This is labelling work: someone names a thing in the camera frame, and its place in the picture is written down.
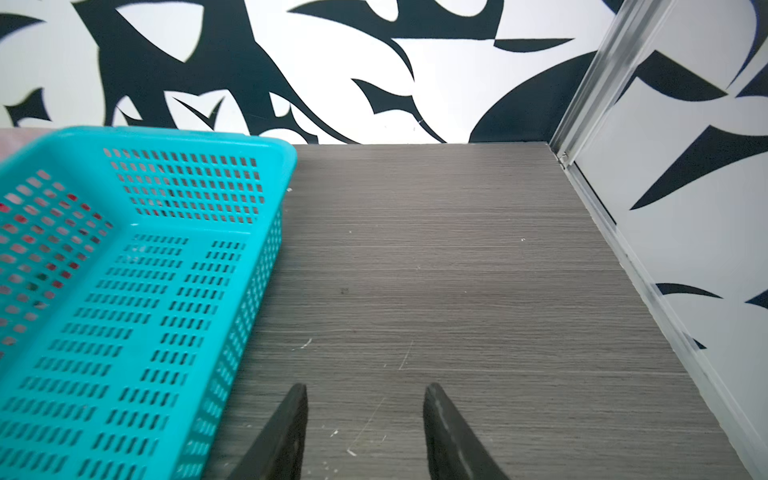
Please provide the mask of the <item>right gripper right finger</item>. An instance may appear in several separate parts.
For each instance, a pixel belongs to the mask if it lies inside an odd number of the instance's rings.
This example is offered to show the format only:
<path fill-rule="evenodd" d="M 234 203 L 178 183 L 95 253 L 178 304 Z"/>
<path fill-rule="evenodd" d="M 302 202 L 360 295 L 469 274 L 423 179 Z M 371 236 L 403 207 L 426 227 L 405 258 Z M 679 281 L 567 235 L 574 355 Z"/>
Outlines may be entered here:
<path fill-rule="evenodd" d="M 438 383 L 426 387 L 423 423 L 431 479 L 509 479 Z"/>

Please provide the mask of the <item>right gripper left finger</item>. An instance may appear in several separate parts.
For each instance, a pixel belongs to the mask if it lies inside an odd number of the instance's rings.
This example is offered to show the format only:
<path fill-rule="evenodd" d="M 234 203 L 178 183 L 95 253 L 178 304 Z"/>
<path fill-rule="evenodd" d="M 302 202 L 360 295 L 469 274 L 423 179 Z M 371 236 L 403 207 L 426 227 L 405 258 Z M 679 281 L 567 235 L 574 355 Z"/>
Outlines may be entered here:
<path fill-rule="evenodd" d="M 308 395 L 305 384 L 294 384 L 228 479 L 300 479 Z"/>

